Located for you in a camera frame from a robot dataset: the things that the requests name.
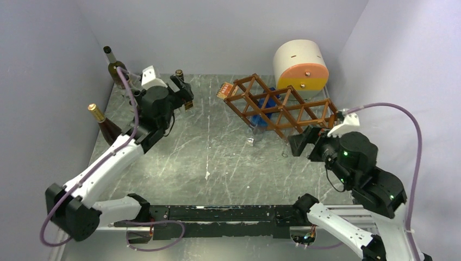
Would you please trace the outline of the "clear square black-capped bottle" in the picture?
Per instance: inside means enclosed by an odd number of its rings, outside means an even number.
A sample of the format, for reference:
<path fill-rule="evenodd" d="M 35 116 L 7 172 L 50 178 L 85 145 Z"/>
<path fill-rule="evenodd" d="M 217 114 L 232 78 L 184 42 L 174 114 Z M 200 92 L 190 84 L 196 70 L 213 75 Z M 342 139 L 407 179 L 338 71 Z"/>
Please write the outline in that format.
<path fill-rule="evenodd" d="M 181 93 L 180 96 L 184 102 L 184 111 L 187 113 L 192 113 L 194 102 L 193 102 L 193 94 L 191 92 L 191 85 L 185 81 L 183 70 L 177 69 L 175 71 L 175 76 L 179 81 L 180 93 Z"/>

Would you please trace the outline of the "clear glass bottle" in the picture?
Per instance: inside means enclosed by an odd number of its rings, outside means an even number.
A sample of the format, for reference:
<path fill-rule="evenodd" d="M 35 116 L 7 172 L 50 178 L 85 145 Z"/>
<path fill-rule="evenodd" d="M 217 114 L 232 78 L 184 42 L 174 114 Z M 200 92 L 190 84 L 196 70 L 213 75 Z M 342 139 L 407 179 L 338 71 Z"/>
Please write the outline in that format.
<path fill-rule="evenodd" d="M 291 145 L 288 138 L 283 139 L 281 156 L 284 158 L 292 157 Z"/>

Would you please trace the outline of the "clear blue-label bottle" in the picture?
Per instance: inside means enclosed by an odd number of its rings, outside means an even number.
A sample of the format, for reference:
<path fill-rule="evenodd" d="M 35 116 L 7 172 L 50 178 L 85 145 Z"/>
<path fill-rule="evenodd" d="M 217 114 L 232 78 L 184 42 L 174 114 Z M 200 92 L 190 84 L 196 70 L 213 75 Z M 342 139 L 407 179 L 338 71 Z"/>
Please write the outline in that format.
<path fill-rule="evenodd" d="M 265 98 L 258 100 L 257 106 L 262 109 Z M 265 108 L 272 108 L 276 105 L 274 98 L 270 97 L 267 101 Z M 273 113 L 267 113 L 266 116 L 270 119 Z M 268 124 L 262 119 L 260 115 L 253 115 L 250 117 L 250 125 L 247 129 L 247 143 L 254 146 L 258 141 L 263 138 Z"/>

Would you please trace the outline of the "clear round liquor bottle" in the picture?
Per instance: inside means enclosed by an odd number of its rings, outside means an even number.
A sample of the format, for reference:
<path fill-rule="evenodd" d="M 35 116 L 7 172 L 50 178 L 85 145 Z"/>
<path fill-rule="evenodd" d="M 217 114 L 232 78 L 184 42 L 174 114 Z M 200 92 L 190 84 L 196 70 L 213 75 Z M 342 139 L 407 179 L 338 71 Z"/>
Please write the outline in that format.
<path fill-rule="evenodd" d="M 124 75 L 124 77 L 125 77 L 125 79 L 126 79 L 126 81 L 128 83 L 128 86 L 130 87 L 130 90 L 131 90 L 132 94 L 134 94 L 135 90 L 141 90 L 142 89 L 142 86 L 141 86 L 142 76 L 140 74 L 123 73 L 123 75 Z M 125 86 L 123 84 L 121 85 L 121 87 L 122 87 L 122 97 L 131 106 L 130 110 L 133 111 L 128 91 L 125 89 Z"/>

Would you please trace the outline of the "dark gold-capped wine bottle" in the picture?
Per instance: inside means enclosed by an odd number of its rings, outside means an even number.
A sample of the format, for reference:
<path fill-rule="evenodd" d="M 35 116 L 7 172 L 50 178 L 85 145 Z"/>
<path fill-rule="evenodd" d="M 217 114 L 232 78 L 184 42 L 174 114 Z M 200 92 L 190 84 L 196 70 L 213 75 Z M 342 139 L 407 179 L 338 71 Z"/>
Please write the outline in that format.
<path fill-rule="evenodd" d="M 88 105 L 88 111 L 97 121 L 99 129 L 107 144 L 112 145 L 121 134 L 121 128 L 107 118 L 95 103 Z"/>

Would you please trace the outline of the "olive green wine bottle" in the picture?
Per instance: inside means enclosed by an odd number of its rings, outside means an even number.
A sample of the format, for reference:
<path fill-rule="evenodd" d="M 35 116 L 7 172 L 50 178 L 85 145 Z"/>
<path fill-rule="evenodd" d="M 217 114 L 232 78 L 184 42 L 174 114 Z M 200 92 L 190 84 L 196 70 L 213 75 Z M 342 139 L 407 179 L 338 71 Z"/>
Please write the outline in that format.
<path fill-rule="evenodd" d="M 112 49 L 109 46 L 104 46 L 103 51 L 108 60 L 108 72 L 113 79 L 114 83 L 120 88 L 124 89 L 123 81 L 121 80 L 119 74 L 117 73 L 117 68 L 121 67 L 124 70 L 127 70 L 125 64 L 116 59 L 115 55 L 112 52 Z"/>

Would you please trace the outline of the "dark green black-capped bottle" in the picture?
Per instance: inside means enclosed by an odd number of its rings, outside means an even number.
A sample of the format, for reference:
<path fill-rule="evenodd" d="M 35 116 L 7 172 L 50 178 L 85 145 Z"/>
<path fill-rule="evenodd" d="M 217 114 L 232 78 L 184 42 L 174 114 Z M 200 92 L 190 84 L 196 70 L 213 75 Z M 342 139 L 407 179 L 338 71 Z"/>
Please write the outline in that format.
<path fill-rule="evenodd" d="M 141 103 L 145 92 L 146 92 L 145 90 L 135 90 L 133 92 L 133 96 L 134 96 L 134 99 L 135 99 L 135 102 L 136 102 L 137 105 L 139 105 Z"/>

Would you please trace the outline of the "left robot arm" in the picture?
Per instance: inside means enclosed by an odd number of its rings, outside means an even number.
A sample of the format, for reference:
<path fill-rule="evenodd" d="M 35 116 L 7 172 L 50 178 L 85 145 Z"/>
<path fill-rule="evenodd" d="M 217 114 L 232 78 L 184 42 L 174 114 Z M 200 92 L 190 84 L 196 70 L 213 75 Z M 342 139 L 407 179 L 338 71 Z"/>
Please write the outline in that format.
<path fill-rule="evenodd" d="M 46 192 L 47 221 L 66 232 L 70 239 L 83 241 L 99 226 L 114 222 L 133 222 L 143 226 L 152 221 L 149 203 L 137 194 L 119 200 L 98 201 L 105 188 L 131 163 L 168 136 L 174 125 L 174 111 L 194 99 L 192 87 L 183 78 L 171 75 L 178 87 L 155 85 L 138 91 L 134 120 L 115 142 L 77 177 Z"/>

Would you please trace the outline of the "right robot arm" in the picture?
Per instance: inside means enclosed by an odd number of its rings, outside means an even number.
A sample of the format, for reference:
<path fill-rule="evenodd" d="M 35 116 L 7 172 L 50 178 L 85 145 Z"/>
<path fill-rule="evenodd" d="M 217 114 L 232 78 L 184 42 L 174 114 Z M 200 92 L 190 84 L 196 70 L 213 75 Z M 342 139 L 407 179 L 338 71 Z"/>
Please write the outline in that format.
<path fill-rule="evenodd" d="M 310 222 L 326 230 L 362 260 L 432 260 L 419 250 L 406 228 L 409 202 L 403 183 L 377 167 L 378 148 L 364 134 L 349 132 L 334 138 L 326 129 L 308 126 L 303 133 L 289 136 L 288 142 L 294 157 L 300 156 L 307 144 L 313 144 L 308 159 L 324 163 L 326 170 L 336 175 L 370 213 L 379 233 L 351 224 L 310 194 L 299 197 L 293 205 L 293 217 L 299 225 Z"/>

